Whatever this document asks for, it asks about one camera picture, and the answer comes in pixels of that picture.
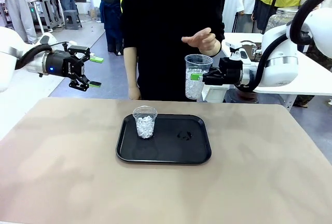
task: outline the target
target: person in black shirt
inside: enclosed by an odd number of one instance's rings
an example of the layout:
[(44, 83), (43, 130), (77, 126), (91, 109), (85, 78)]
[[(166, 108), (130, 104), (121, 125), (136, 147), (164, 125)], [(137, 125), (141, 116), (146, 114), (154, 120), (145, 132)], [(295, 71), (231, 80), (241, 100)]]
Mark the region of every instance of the person in black shirt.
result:
[[(124, 63), (132, 100), (189, 101), (185, 56), (214, 56), (224, 0), (122, 0)], [(139, 77), (136, 82), (136, 62)]]

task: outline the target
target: floor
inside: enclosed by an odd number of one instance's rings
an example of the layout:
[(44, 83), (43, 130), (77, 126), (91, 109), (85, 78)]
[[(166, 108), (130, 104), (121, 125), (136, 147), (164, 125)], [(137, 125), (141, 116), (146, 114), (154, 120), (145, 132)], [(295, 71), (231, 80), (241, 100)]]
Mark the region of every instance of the floor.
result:
[[(128, 85), (123, 57), (117, 57), (106, 50), (106, 37), (103, 34), (92, 46), (91, 51), (105, 59), (103, 64), (87, 63), (86, 75), (90, 80), (102, 82), (102, 87), (80, 92), (68, 87), (64, 79), (50, 96), (84, 97), (102, 99), (127, 99)], [(325, 157), (332, 163), (332, 107), (327, 104), (331, 97), (316, 96), (307, 109), (293, 107), (291, 115), (313, 139)], [(279, 104), (277, 95), (260, 94), (259, 101), (264, 104)]]
[[(87, 15), (80, 18), (83, 28), (77, 31), (55, 28), (52, 35), (59, 42), (73, 40), (78, 45), (91, 47), (104, 33), (104, 27)], [(25, 69), (15, 71), (9, 89), (0, 94), (0, 140), (40, 99), (48, 97), (62, 80), (57, 76), (39, 78)]]

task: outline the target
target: brown tabletop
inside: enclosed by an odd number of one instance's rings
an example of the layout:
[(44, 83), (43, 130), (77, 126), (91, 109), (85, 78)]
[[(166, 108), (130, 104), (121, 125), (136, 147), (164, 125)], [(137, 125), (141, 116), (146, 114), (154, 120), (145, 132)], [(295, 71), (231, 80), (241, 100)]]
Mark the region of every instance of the brown tabletop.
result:
[[(140, 105), (201, 117), (200, 166), (126, 164)], [(277, 105), (47, 98), (0, 142), (0, 220), (30, 224), (331, 224), (332, 167)]]

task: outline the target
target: clear plastic cup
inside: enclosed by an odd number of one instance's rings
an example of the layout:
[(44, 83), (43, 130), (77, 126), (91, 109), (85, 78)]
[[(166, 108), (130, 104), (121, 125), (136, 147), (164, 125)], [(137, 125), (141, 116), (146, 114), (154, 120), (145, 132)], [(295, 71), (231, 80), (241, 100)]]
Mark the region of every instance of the clear plastic cup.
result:
[(141, 138), (150, 138), (154, 134), (157, 110), (150, 106), (140, 106), (133, 112), (137, 134)]
[(191, 80), (192, 74), (205, 74), (209, 71), (213, 59), (203, 54), (190, 54), (186, 60), (186, 97), (197, 100), (202, 94), (204, 83), (199, 80)]

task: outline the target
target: black shirt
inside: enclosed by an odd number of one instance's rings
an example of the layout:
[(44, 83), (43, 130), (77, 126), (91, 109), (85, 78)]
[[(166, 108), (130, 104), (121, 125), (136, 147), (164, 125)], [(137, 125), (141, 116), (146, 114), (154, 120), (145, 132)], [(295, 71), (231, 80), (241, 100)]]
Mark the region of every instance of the black shirt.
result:
[(224, 0), (122, 0), (124, 47), (136, 47), (142, 98), (185, 101), (185, 56), (200, 53), (181, 41), (210, 27), (224, 39)]

